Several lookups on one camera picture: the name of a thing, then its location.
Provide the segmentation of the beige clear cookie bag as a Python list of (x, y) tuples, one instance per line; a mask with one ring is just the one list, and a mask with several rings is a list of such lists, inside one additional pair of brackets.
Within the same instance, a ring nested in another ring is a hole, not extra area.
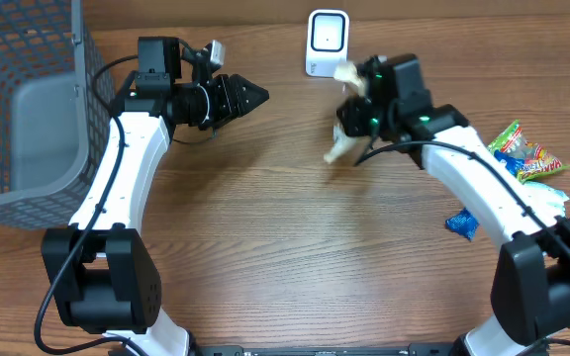
[(343, 90), (348, 89), (351, 96), (336, 110), (336, 119), (332, 127), (333, 146), (324, 155), (327, 164), (333, 164), (339, 158), (351, 151), (361, 136), (367, 135), (367, 129), (362, 127), (356, 113), (359, 99), (363, 99), (368, 80), (358, 73), (357, 66), (352, 61), (340, 62), (333, 73), (333, 79), (343, 84)]

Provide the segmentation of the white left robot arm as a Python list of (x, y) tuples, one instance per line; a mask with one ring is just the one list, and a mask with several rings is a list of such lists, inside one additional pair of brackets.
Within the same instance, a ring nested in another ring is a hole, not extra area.
[(162, 307), (162, 282), (141, 237), (155, 171), (185, 125), (216, 133), (267, 101), (267, 90), (222, 72), (219, 42), (200, 49), (174, 37), (142, 37), (111, 100), (105, 152), (68, 225), (46, 231), (45, 306), (63, 324), (115, 344), (119, 355), (195, 355), (194, 336)]

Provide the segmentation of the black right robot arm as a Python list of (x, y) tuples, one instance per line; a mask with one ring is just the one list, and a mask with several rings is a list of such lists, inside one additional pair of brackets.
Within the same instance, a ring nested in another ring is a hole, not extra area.
[(545, 355), (568, 345), (570, 218), (550, 213), (497, 161), (452, 105), (435, 106), (411, 54), (341, 61), (335, 80), (352, 90), (336, 116), (347, 137), (366, 137), (357, 161), (402, 152), (478, 220), (498, 256), (492, 314), (459, 336), (453, 355)]

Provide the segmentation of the teal white snack packet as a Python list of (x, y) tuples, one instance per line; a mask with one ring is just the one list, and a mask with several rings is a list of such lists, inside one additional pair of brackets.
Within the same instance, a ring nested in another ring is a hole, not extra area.
[(538, 204), (542, 204), (553, 216), (566, 216), (565, 204), (570, 198), (561, 190), (533, 181), (523, 184), (529, 196)]

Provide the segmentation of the green Haribo gummy bag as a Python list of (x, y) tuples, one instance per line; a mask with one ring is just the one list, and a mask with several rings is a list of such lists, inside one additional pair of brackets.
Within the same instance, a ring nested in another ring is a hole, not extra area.
[(527, 140), (518, 120), (509, 124), (487, 148), (522, 183), (570, 168), (570, 163), (563, 163), (543, 145)]

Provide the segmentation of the blue Oreo cookie pack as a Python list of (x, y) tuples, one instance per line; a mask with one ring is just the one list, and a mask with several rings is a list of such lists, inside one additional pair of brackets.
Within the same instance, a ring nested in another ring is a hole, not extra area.
[[(494, 156), (513, 176), (518, 175), (524, 164), (523, 159), (514, 158), (501, 151), (495, 151)], [(479, 223), (467, 209), (463, 209), (455, 216), (447, 219), (445, 221), (445, 227), (451, 232), (465, 237), (468, 241), (472, 241), (479, 227)]]

